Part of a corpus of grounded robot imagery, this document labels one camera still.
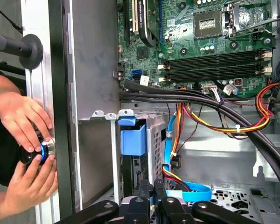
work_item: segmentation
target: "motherboard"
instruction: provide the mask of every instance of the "motherboard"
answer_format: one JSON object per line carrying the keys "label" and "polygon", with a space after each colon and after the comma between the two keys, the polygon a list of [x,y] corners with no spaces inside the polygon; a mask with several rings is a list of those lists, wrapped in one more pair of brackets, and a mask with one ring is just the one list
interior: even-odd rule
{"label": "motherboard", "polygon": [[118,0],[119,85],[253,95],[271,81],[271,17],[270,0]]}

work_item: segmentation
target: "finger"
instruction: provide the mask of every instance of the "finger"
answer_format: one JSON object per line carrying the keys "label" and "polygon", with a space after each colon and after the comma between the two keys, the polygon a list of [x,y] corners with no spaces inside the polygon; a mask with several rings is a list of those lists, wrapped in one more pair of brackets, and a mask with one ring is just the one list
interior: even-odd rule
{"label": "finger", "polygon": [[54,161],[52,165],[52,169],[50,171],[50,174],[46,180],[46,182],[43,184],[41,189],[39,190],[39,195],[40,196],[45,196],[47,192],[50,190],[54,183],[54,178],[55,178],[55,172],[56,172],[56,161]]}
{"label": "finger", "polygon": [[29,165],[26,173],[22,177],[21,185],[24,189],[27,189],[31,186],[32,182],[36,179],[38,166],[41,163],[42,156],[37,155]]}
{"label": "finger", "polygon": [[2,124],[9,131],[9,133],[16,139],[16,141],[24,147],[28,152],[33,152],[34,147],[27,139],[24,132],[14,120],[3,120]]}
{"label": "finger", "polygon": [[55,171],[54,182],[50,190],[48,190],[46,194],[46,198],[49,198],[57,189],[58,189],[58,175],[57,175],[57,171]]}
{"label": "finger", "polygon": [[22,162],[18,162],[15,170],[14,170],[14,175],[11,178],[10,182],[18,182],[24,175],[26,170],[26,165],[24,165]]}
{"label": "finger", "polygon": [[33,181],[30,189],[32,191],[36,191],[38,192],[42,186],[44,185],[44,183],[46,182],[46,180],[48,179],[48,176],[51,172],[52,169],[52,165],[54,163],[54,155],[50,155],[46,162],[44,163],[44,165],[42,166],[41,170],[39,171],[39,174],[37,175],[37,177],[35,178],[35,180]]}
{"label": "finger", "polygon": [[18,116],[15,118],[15,122],[18,124],[18,126],[21,128],[21,130],[26,135],[28,141],[31,142],[32,146],[37,152],[41,151],[41,144],[38,140],[37,134],[32,127],[32,124],[30,121],[26,118],[24,114],[18,114]]}
{"label": "finger", "polygon": [[42,120],[45,122],[46,126],[49,129],[51,129],[53,127],[48,114],[37,102],[34,101],[31,105],[31,108],[42,118]]}
{"label": "finger", "polygon": [[43,139],[45,139],[45,141],[50,141],[51,137],[50,137],[50,134],[48,132],[47,126],[46,126],[45,122],[43,121],[43,119],[39,116],[39,114],[36,113],[30,107],[25,111],[25,115],[27,116],[27,118],[30,121],[32,121],[36,125],[37,129],[42,134]]}

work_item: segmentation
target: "black sleeve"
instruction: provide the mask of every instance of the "black sleeve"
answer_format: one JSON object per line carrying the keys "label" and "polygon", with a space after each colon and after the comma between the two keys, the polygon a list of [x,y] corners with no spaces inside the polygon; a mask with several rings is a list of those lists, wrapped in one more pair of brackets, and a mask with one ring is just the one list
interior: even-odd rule
{"label": "black sleeve", "polygon": [[18,143],[0,121],[0,184],[8,186],[18,162]]}

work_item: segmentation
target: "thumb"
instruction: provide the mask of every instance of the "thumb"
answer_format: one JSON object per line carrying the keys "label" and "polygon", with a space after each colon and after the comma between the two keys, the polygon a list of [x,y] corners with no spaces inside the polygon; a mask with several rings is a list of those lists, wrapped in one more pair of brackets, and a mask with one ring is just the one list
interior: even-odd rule
{"label": "thumb", "polygon": [[18,164],[17,164],[17,166],[15,168],[15,171],[14,171],[14,175],[11,178],[10,182],[17,182],[17,181],[19,181],[22,178],[22,176],[24,175],[25,169],[26,169],[26,165],[23,164],[22,162],[18,162]]}

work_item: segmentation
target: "hand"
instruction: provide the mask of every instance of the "hand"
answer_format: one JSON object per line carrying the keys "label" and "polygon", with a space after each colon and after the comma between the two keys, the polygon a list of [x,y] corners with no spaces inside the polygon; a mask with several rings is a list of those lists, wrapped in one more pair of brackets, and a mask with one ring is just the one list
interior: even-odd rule
{"label": "hand", "polygon": [[8,186],[0,211],[5,216],[23,212],[46,201],[57,190],[56,161],[50,155],[38,173],[41,155],[37,155],[27,171],[19,162]]}
{"label": "hand", "polygon": [[50,141],[48,128],[52,123],[44,109],[33,99],[17,92],[0,94],[0,118],[4,127],[28,152],[41,151],[41,145],[34,131],[32,121],[45,141]]}

